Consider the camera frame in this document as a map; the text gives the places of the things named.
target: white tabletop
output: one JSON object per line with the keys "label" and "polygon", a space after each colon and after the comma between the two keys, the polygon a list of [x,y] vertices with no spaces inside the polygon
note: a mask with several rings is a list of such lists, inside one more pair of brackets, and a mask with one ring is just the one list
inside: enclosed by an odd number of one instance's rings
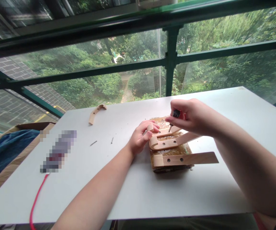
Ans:
{"label": "white tabletop", "polygon": [[[176,98],[203,101],[276,156],[276,108],[243,87],[108,105],[96,115],[93,126],[88,124],[93,108],[68,111],[0,188],[0,224],[28,223],[44,178],[40,164],[62,130],[77,130],[77,140],[62,170],[51,173],[44,184],[34,211],[35,223],[55,222],[84,185],[127,143],[139,123],[168,115],[170,101]],[[214,140],[202,137],[189,146],[193,153],[214,151],[219,163],[157,175],[151,170],[146,147],[134,160],[108,219],[252,212]]]}

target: yellow railing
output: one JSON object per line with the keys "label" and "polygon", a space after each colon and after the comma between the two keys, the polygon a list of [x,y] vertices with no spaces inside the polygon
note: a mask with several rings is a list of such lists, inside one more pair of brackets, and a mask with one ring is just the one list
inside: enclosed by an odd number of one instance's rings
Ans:
{"label": "yellow railing", "polygon": [[[66,112],[66,110],[64,110],[62,107],[60,107],[59,105],[55,105],[54,108],[59,108],[60,110],[62,110],[64,113]],[[47,116],[47,114],[49,114],[49,112],[46,112],[46,114],[43,114],[39,119],[37,119],[35,122],[40,122],[40,120],[42,120],[44,117]]]}

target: glass pane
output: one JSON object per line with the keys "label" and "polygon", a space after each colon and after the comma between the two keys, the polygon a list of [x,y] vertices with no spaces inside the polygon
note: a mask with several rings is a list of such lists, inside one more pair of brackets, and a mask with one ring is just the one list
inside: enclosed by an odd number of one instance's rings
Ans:
{"label": "glass pane", "polygon": [[52,20],[44,1],[0,0],[0,8],[14,27],[24,27]]}
{"label": "glass pane", "polygon": [[27,72],[33,71],[31,77],[43,77],[156,59],[165,55],[166,47],[166,32],[156,29],[37,51],[10,59],[20,67],[28,68]]}
{"label": "glass pane", "polygon": [[178,94],[244,86],[276,103],[276,50],[182,63],[173,86]]}
{"label": "glass pane", "polygon": [[185,24],[177,39],[178,54],[276,39],[276,7]]}
{"label": "glass pane", "polygon": [[109,9],[114,6],[135,3],[133,0],[68,0],[75,14],[94,12]]}
{"label": "glass pane", "polygon": [[[27,65],[15,57],[0,58],[0,71],[15,80],[39,77]],[[74,106],[47,84],[42,84],[40,86],[26,86],[26,88],[62,113],[75,109]]]}
{"label": "glass pane", "polygon": [[16,97],[5,90],[0,90],[0,133],[17,124],[57,121],[57,119],[53,119],[45,112],[26,103],[21,97]]}
{"label": "glass pane", "polygon": [[[162,90],[165,90],[165,72],[161,69]],[[159,67],[48,83],[76,109],[157,98],[159,84]]]}

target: person's left hand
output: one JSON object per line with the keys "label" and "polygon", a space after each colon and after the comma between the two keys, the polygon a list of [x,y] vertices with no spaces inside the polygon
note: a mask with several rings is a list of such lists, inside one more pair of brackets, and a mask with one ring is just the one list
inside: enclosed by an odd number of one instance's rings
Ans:
{"label": "person's left hand", "polygon": [[150,140],[152,137],[151,131],[148,131],[144,134],[149,124],[153,124],[154,131],[159,132],[160,126],[155,124],[154,120],[142,121],[140,125],[133,132],[127,144],[134,155],[141,153],[147,141]]}

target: screwdriver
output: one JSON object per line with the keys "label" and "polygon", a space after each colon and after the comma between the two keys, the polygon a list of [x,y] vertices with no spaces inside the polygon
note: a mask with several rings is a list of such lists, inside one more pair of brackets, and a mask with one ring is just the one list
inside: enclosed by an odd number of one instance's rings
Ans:
{"label": "screwdriver", "polygon": [[[179,111],[179,110],[174,110],[172,116],[178,118],[178,117],[180,116],[180,111]],[[173,125],[170,123],[170,128],[169,128],[169,131],[168,131],[168,132],[170,132],[172,126],[173,126]]]}

